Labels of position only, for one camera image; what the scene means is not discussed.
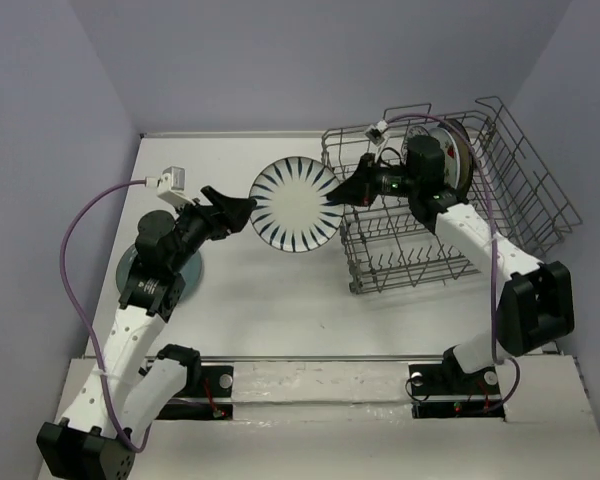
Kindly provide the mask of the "white blue striped plate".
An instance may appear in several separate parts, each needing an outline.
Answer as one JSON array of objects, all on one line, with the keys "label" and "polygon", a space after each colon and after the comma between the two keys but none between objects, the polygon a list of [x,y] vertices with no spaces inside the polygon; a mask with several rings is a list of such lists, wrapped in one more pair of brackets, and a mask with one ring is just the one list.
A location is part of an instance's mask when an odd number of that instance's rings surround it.
[{"label": "white blue striped plate", "polygon": [[276,160],[250,188],[249,196],[256,200],[251,225],[276,250],[316,250],[339,232],[345,208],[327,200],[339,185],[333,170],[318,160],[303,156]]}]

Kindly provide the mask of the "plain teal plate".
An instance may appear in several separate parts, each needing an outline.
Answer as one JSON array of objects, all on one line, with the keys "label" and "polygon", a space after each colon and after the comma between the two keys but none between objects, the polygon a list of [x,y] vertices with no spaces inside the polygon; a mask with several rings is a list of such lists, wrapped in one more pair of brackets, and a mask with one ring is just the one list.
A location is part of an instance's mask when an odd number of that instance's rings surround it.
[{"label": "plain teal plate", "polygon": [[[131,266],[136,257],[134,245],[130,245],[120,258],[115,273],[115,283],[119,293],[122,293],[128,279]],[[185,286],[180,297],[181,301],[186,301],[192,297],[203,278],[203,259],[200,252],[196,252],[183,266],[181,274],[185,280]]]}]

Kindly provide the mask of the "blue floral pattern plate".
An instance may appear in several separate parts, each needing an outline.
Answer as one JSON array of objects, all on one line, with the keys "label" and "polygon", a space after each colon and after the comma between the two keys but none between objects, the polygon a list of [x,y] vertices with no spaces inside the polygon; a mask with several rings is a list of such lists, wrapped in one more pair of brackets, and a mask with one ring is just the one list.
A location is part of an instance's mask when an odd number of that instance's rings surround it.
[{"label": "blue floral pattern plate", "polygon": [[428,136],[428,130],[422,125],[411,125],[405,133],[404,144],[407,145],[408,142],[417,136]]}]

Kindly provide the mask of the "white strawberry pattern plate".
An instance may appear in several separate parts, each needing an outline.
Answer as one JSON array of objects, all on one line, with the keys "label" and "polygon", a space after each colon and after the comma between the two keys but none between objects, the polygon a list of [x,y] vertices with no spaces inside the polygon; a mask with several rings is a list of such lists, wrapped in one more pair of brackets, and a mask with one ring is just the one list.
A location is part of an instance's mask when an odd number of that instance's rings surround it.
[{"label": "white strawberry pattern plate", "polygon": [[445,156],[445,182],[451,187],[457,187],[460,180],[460,159],[457,143],[453,135],[442,127],[430,127],[429,135],[436,139]]}]

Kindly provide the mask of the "dark striped rim plate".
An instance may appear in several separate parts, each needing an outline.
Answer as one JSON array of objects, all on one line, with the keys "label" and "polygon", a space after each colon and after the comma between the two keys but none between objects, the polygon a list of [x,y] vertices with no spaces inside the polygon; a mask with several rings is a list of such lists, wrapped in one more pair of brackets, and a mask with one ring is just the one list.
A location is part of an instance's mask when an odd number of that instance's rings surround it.
[{"label": "dark striped rim plate", "polygon": [[448,119],[447,122],[452,125],[452,128],[449,128],[447,125],[444,125],[444,128],[449,131],[456,141],[460,158],[460,177],[456,190],[462,197],[466,198],[471,188],[474,174],[474,158],[468,148],[470,138],[468,132],[458,120]]}]

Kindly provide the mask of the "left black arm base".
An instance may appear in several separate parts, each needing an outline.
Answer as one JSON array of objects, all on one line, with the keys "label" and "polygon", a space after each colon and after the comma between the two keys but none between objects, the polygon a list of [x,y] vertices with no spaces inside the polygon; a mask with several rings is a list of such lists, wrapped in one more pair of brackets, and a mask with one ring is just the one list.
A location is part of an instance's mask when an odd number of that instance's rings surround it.
[{"label": "left black arm base", "polygon": [[202,374],[194,388],[187,387],[160,411],[163,421],[226,421],[233,418],[234,367],[202,365]]}]

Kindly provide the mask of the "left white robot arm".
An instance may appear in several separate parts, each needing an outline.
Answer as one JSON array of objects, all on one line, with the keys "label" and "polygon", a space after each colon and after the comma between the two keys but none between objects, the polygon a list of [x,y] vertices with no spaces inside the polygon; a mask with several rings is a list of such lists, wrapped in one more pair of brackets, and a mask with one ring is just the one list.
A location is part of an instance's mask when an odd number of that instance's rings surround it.
[{"label": "left white robot arm", "polygon": [[136,257],[119,297],[106,342],[89,335],[96,363],[56,423],[43,424],[37,446],[50,473],[61,479],[125,479],[147,443],[153,421],[177,394],[201,383],[198,351],[169,344],[145,376],[149,347],[169,322],[185,288],[181,273],[207,240],[241,232],[256,207],[210,186],[202,205],[179,187],[159,190],[172,212],[153,210],[138,222]]}]

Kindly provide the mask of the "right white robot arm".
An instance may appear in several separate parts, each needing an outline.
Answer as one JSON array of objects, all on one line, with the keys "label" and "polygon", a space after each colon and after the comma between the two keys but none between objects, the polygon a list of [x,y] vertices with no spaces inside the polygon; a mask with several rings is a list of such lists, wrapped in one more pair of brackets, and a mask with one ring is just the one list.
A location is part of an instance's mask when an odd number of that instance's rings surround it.
[{"label": "right white robot arm", "polygon": [[445,147],[429,135],[416,135],[398,165],[362,155],[354,173],[327,199],[362,207],[379,195],[403,197],[418,223],[489,276],[489,330],[443,355],[442,384],[462,392],[477,372],[572,333],[575,318],[569,269],[559,261],[540,261],[500,234],[494,218],[481,217],[447,181],[445,170]]}]

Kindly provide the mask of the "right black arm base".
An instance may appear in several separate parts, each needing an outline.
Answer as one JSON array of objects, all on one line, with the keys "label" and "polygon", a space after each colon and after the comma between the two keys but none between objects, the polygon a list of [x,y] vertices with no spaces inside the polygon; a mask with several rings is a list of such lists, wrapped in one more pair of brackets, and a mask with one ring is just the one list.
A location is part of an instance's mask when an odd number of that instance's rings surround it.
[{"label": "right black arm base", "polygon": [[415,419],[505,418],[493,367],[449,380],[441,363],[410,364],[405,391]]}]

